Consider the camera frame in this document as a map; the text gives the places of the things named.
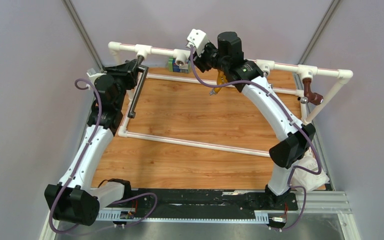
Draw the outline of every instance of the wooden surface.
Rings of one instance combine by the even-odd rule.
[[[150,73],[191,77],[193,74],[152,68]],[[200,73],[215,80],[217,71]],[[290,72],[272,71],[275,88],[296,89]],[[268,151],[279,141],[258,109],[236,88],[147,79],[128,131]],[[279,94],[301,117],[294,95]],[[124,101],[123,112],[128,100]],[[116,136],[96,169],[92,186],[118,178],[133,188],[264,189],[273,170],[270,158]]]

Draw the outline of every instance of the brown pipe fitting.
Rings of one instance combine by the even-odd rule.
[[[323,102],[323,96],[311,91],[311,82],[312,79],[308,77],[302,80],[302,84],[304,85],[304,97],[308,98],[310,103],[314,105],[320,105]]]

